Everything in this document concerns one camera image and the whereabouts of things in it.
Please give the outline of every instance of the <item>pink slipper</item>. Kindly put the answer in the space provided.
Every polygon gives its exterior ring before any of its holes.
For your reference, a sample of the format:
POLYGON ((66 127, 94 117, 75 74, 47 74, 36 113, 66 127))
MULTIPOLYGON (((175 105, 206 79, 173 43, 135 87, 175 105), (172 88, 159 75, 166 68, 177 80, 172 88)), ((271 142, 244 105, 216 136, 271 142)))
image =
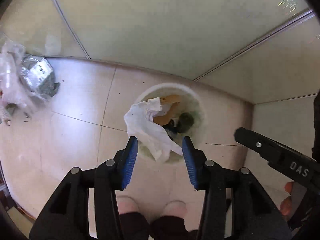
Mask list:
POLYGON ((139 208, 137 203, 128 196, 120 196, 117 198, 117 205, 119 215, 132 213, 132 212, 139 212, 139 208))
POLYGON ((173 217, 179 217, 179 218, 184 218, 187 214, 187 208, 186 204, 182 201, 172 201, 169 202, 161 216, 173 216, 173 217))

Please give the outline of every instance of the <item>screw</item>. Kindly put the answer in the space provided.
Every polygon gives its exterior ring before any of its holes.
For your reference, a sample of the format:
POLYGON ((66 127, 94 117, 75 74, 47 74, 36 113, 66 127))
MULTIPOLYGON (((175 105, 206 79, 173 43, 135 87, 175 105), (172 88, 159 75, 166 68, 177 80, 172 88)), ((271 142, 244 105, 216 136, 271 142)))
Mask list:
POLYGON ((242 174, 246 174, 246 175, 250 173, 250 170, 246 167, 241 168, 240 171, 242 174))
POLYGON ((107 160, 106 165, 107 166, 113 166, 116 162, 114 160, 107 160))
POLYGON ((204 164, 205 164, 206 166, 208 166, 208 167, 212 167, 212 166, 214 165, 214 161, 212 161, 212 160, 206 160, 206 161, 204 162, 204 164))
POLYGON ((70 170, 70 172, 72 173, 72 174, 77 174, 78 172, 79 172, 79 168, 78 167, 74 167, 74 168, 72 168, 71 170, 70 170))

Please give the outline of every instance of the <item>white cloth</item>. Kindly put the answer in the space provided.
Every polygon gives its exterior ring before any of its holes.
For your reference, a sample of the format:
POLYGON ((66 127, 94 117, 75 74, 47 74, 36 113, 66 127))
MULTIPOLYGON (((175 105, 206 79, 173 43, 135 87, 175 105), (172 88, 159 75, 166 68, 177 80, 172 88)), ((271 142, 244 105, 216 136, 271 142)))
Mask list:
POLYGON ((153 122, 153 116, 162 110, 160 98, 149 99, 130 107, 124 115, 128 136, 135 136, 151 152, 157 162, 166 162, 170 151, 182 156, 182 148, 172 141, 165 129, 153 122))

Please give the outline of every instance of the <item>trash can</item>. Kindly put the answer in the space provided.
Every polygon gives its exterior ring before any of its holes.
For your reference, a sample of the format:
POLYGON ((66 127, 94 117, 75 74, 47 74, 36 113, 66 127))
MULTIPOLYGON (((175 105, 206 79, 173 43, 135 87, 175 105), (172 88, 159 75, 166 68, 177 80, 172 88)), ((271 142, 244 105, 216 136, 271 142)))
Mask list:
MULTIPOLYGON (((180 95, 181 102, 179 103, 175 116, 178 118, 182 113, 190 113, 194 119, 194 124, 186 132, 181 134, 182 136, 190 136, 194 146, 197 148, 206 135, 206 115, 204 108, 200 102, 199 96, 191 90, 189 87, 177 84, 177 83, 162 83, 150 87, 145 92, 143 92, 135 101, 135 104, 148 99, 156 97, 165 97, 168 95, 180 95)), ((138 155, 144 159, 152 159, 150 151, 146 146, 139 142, 138 155)), ((176 164, 183 160, 183 157, 176 154, 175 152, 170 152, 170 158, 167 160, 167 164, 176 164)))

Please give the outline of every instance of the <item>dark pants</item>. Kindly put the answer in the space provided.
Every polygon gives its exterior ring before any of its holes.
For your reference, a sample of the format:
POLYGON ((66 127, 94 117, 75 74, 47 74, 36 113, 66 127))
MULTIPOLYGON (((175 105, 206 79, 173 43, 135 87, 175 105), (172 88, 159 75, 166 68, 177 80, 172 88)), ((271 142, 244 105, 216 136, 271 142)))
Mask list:
POLYGON ((182 218, 164 216, 148 224, 137 212, 120 215, 125 240, 147 240, 149 235, 155 240, 195 240, 197 230, 190 233, 182 218))

